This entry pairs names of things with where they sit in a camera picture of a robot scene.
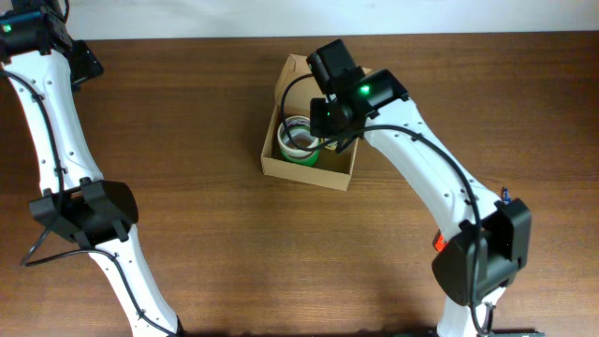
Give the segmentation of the brown cardboard box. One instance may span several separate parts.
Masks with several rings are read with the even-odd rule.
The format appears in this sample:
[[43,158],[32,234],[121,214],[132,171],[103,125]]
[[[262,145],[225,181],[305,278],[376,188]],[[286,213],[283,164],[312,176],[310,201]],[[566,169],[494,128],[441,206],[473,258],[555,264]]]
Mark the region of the brown cardboard box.
[[[340,154],[332,150],[320,150],[318,160],[312,167],[291,163],[280,151],[277,131],[282,122],[281,99],[285,88],[292,80],[311,74],[306,59],[307,57],[303,55],[289,54],[275,84],[275,104],[260,155],[263,173],[267,176],[346,191],[352,178],[359,140],[356,139]],[[296,115],[309,117],[310,100],[313,97],[324,98],[313,78],[296,83],[285,98],[285,117]]]

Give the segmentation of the white masking tape roll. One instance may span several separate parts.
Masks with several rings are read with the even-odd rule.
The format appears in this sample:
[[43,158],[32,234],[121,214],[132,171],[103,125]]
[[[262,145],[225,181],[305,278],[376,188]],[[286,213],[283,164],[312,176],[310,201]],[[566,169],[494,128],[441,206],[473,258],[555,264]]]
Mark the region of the white masking tape roll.
[[277,141],[283,154],[294,159],[313,155],[314,151],[305,151],[305,148],[313,148],[319,144],[319,138],[311,134],[310,119],[301,115],[287,117],[280,123]]

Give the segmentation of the green tape roll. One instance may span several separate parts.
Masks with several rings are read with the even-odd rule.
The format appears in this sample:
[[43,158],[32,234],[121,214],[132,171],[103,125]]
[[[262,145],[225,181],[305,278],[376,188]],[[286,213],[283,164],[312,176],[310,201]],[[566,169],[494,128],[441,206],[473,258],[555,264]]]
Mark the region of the green tape roll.
[[307,167],[314,166],[320,154],[319,150],[308,152],[295,147],[291,143],[284,142],[280,143],[279,146],[283,157],[287,161]]

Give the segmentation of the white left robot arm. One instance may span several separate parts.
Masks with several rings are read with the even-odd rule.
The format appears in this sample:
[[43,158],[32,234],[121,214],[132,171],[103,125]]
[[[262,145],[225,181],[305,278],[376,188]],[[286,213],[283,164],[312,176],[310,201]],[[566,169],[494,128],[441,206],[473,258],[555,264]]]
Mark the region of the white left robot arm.
[[[67,1],[1,4],[1,75],[19,98],[37,154],[41,196],[28,205],[44,227],[24,267],[87,255],[107,277],[135,336],[183,336],[139,243],[139,210],[126,183],[109,181],[84,137],[73,95],[104,68],[67,31]],[[50,234],[76,244],[70,253],[32,258]]]

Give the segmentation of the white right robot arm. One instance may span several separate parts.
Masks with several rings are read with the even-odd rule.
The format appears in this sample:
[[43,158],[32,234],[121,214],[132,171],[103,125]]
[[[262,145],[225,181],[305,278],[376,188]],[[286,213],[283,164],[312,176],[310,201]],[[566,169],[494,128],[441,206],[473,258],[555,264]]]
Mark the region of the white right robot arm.
[[527,264],[532,213],[470,174],[432,133],[387,69],[366,73],[340,40],[307,64],[322,92],[311,132],[327,142],[365,139],[415,190],[439,228],[433,275],[446,294],[439,336],[489,336],[499,298]]

